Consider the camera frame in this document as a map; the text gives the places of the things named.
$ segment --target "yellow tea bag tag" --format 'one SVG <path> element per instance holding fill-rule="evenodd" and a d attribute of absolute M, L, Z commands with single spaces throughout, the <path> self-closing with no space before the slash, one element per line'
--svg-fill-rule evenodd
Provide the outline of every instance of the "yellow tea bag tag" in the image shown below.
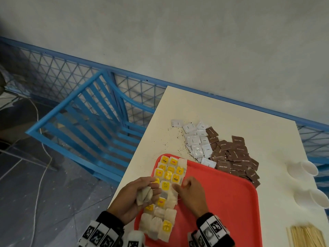
<path fill-rule="evenodd" d="M 152 182 L 152 183 L 158 183 L 158 184 L 160 184 L 160 179 L 159 178 L 156 178 L 155 181 Z"/>
<path fill-rule="evenodd" d="M 168 220 L 164 220 L 163 221 L 163 226 L 162 229 L 164 232 L 171 232 L 171 228 L 172 228 L 172 223 L 169 222 Z"/>
<path fill-rule="evenodd" d="M 159 162 L 158 163 L 158 168 L 161 168 L 162 170 L 166 170 L 167 169 L 167 165 L 164 164 L 164 163 Z"/>
<path fill-rule="evenodd" d="M 153 204 L 145 207 L 146 210 L 153 211 Z"/>
<path fill-rule="evenodd" d="M 174 166 L 168 166 L 168 170 L 169 172 L 175 173 L 175 167 Z"/>
<path fill-rule="evenodd" d="M 181 178 L 181 177 L 180 177 L 179 175 L 177 175 L 177 174 L 173 174 L 173 175 L 172 175 L 171 182 L 173 182 L 173 183 L 179 183 L 180 178 Z"/>
<path fill-rule="evenodd" d="M 184 168 L 177 166 L 176 173 L 178 175 L 183 175 L 184 173 Z"/>
<path fill-rule="evenodd" d="M 169 158 L 169 164 L 171 164 L 173 166 L 177 166 L 177 163 L 178 163 L 178 159 L 176 159 L 174 157 Z"/>
<path fill-rule="evenodd" d="M 158 199 L 158 206 L 159 206 L 159 207 L 164 207 L 165 202 L 166 202 L 166 199 L 160 197 L 160 198 Z"/>
<path fill-rule="evenodd" d="M 168 181 L 161 181 L 161 189 L 163 191 L 169 191 L 170 188 L 170 182 Z"/>
<path fill-rule="evenodd" d="M 160 162 L 167 164 L 169 162 L 169 157 L 162 155 Z"/>
<path fill-rule="evenodd" d="M 161 168 L 156 168 L 154 170 L 154 175 L 153 176 L 161 178 L 163 176 L 163 172 L 164 171 Z"/>
<path fill-rule="evenodd" d="M 171 175 L 172 175 L 172 172 L 166 171 L 165 172 L 165 179 L 166 180 L 171 180 Z"/>

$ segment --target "bundle of wooden stirrers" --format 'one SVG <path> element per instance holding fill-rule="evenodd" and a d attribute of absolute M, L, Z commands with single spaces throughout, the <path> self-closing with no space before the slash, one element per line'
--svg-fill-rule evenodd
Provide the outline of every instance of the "bundle of wooden stirrers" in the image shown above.
<path fill-rule="evenodd" d="M 322 232 L 314 225 L 291 226 L 291 237 L 294 247 L 326 247 Z"/>

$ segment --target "person's right hand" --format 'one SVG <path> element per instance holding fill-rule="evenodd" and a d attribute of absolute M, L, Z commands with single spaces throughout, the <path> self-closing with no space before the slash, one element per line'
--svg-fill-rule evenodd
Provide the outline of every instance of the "person's right hand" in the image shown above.
<path fill-rule="evenodd" d="M 172 184 L 172 187 L 178 192 L 185 206 L 191 210 L 196 218 L 209 212 L 205 191 L 194 177 L 186 178 L 182 186 Z"/>

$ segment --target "forearm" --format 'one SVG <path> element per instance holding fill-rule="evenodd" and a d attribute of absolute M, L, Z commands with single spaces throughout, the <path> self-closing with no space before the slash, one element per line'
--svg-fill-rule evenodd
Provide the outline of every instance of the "forearm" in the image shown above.
<path fill-rule="evenodd" d="M 112 247 L 122 246 L 123 226 L 124 224 L 116 216 L 103 211 L 96 221 L 91 221 L 78 242 L 79 247 L 85 247 L 87 244 L 88 246 L 101 244 Z"/>
<path fill-rule="evenodd" d="M 195 245 L 208 247 L 234 247 L 235 243 L 223 224 L 207 212 L 196 220 L 198 231 L 192 234 Z"/>

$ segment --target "person's left hand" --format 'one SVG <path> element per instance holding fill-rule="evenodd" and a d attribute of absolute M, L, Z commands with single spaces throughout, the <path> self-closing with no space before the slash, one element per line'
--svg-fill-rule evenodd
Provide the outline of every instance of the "person's left hand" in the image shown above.
<path fill-rule="evenodd" d="M 159 188 L 158 183 L 152 183 L 154 181 L 155 177 L 141 177 L 128 183 L 119 191 L 107 211 L 120 219 L 124 225 L 128 224 L 137 216 L 142 208 L 156 203 L 159 199 L 162 190 Z M 137 191 L 147 186 L 153 189 L 153 197 L 149 203 L 137 206 Z"/>

